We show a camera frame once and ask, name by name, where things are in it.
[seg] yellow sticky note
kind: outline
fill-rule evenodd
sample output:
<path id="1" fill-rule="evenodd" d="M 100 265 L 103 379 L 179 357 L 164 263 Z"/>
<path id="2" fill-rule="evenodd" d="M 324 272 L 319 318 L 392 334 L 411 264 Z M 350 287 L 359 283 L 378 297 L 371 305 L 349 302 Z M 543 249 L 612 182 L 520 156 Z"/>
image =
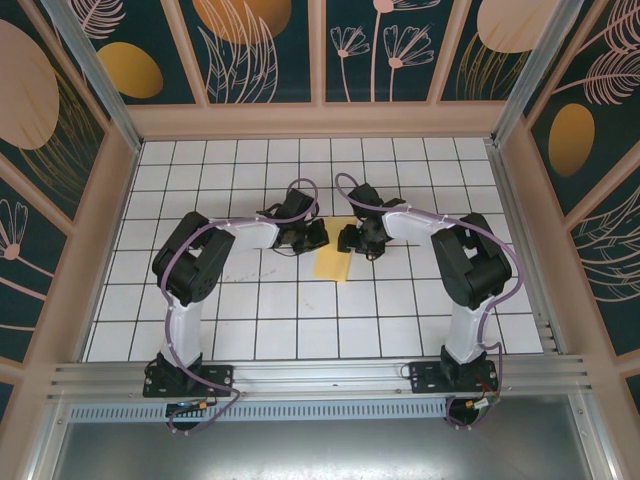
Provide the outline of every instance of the yellow sticky note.
<path id="1" fill-rule="evenodd" d="M 338 236 L 347 225 L 355 225 L 356 217 L 329 217 L 324 226 L 329 234 L 329 244 L 318 250 L 313 276 L 334 282 L 346 282 L 351 264 L 351 253 L 338 251 Z"/>

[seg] enclosure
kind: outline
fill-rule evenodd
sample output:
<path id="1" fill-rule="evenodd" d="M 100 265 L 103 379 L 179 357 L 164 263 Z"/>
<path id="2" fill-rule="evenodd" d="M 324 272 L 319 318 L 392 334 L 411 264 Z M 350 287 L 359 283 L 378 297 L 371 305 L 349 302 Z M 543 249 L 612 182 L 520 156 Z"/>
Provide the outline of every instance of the enclosure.
<path id="1" fill-rule="evenodd" d="M 0 40 L 0 476 L 640 478 L 638 0 L 8 0 Z M 199 326 L 240 400 L 172 436 L 154 258 L 301 177 L 355 224 L 339 173 L 517 254 L 495 410 L 452 428 L 405 374 L 451 335 L 430 242 L 345 281 L 249 249 Z"/>

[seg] white grid floor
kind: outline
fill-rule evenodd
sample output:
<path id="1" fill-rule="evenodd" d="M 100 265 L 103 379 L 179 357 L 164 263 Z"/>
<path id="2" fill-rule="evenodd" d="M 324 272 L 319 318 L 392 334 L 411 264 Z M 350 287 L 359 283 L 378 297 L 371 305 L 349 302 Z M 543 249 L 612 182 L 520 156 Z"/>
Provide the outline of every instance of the white grid floor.
<path id="1" fill-rule="evenodd" d="M 247 216 L 282 201 L 295 178 L 320 188 L 320 216 L 353 215 L 332 188 L 339 172 L 441 214 L 485 214 L 511 243 L 482 139 L 340 138 L 148 142 L 84 359 L 145 361 L 163 338 L 166 303 L 151 261 L 185 213 Z M 232 255 L 205 301 L 206 360 L 336 359 L 438 355 L 451 300 L 433 250 L 392 241 L 371 263 L 353 255 L 346 283 L 312 276 L 315 252 Z M 486 342 L 507 354 L 542 353 L 527 294 L 500 305 Z"/>

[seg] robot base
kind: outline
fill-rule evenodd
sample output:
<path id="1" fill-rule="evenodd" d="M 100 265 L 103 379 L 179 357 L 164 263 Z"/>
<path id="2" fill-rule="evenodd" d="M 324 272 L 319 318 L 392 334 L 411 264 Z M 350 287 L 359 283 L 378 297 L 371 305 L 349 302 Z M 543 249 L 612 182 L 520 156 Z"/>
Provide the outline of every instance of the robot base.
<path id="1" fill-rule="evenodd" d="M 413 393 L 480 393 L 483 387 L 482 382 L 495 391 L 498 388 L 496 366 L 486 357 L 486 352 L 483 352 L 472 362 L 459 365 L 443 346 L 440 361 L 412 362 L 408 365 L 411 391 Z"/>
<path id="2" fill-rule="evenodd" d="M 194 397 L 229 397 L 231 392 L 216 390 L 196 382 L 169 363 L 159 353 L 155 365 L 145 368 L 145 398 L 194 398 Z M 233 386 L 233 367 L 231 365 L 203 365 L 202 355 L 189 366 L 189 370 L 199 377 L 218 385 Z"/>

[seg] black mounting plate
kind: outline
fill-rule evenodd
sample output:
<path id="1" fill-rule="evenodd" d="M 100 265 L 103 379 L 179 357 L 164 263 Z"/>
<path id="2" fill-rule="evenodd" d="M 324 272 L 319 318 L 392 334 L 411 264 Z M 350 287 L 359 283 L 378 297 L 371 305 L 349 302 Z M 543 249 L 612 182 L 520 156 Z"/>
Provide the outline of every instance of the black mounting plate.
<path id="1" fill-rule="evenodd" d="M 455 387 L 451 385 L 442 372 L 440 361 L 412 362 L 408 367 L 408 380 L 411 382 L 411 391 L 413 393 L 480 393 L 482 392 L 482 383 L 477 381 L 477 375 L 493 390 L 497 390 L 498 388 L 496 366 L 491 360 L 479 362 L 474 371 L 475 375 L 470 375 L 462 379 Z"/>
<path id="2" fill-rule="evenodd" d="M 202 365 L 199 375 L 205 380 L 227 387 L 233 386 L 233 366 L 231 365 Z M 196 398 L 213 397 L 209 388 L 196 383 L 191 390 L 173 382 L 162 381 L 162 369 L 153 365 L 147 368 L 142 396 L 145 398 Z M 216 397 L 229 397 L 231 392 L 216 390 Z"/>

